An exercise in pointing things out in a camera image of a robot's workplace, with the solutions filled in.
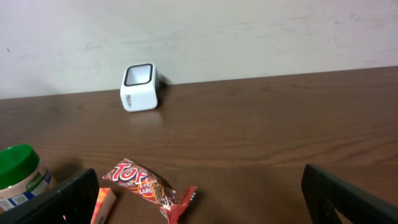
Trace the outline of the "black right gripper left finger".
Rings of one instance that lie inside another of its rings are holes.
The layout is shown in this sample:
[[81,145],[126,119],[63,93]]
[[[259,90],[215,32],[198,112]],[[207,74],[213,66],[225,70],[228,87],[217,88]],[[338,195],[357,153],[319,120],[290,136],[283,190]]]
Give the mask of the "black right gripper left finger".
[[99,192],[94,169],[85,169],[1,214],[1,224],[90,224]]

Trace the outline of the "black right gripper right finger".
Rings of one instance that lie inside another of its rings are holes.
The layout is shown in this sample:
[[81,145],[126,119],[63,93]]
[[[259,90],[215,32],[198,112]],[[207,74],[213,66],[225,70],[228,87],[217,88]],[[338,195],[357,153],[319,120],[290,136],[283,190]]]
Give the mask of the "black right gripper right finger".
[[351,223],[397,224],[397,207],[333,175],[307,164],[301,189],[313,223],[341,223],[340,212]]

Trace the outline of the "red Top chocolate bar wrapper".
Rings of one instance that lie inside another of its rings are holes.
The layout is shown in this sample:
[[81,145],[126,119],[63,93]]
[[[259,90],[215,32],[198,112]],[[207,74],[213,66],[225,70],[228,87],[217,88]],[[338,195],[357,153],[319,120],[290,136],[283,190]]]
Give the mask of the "red Top chocolate bar wrapper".
[[140,198],[156,204],[169,224],[178,223],[197,190],[194,185],[183,190],[170,189],[160,177],[128,158],[117,163],[102,176],[102,179],[114,182]]

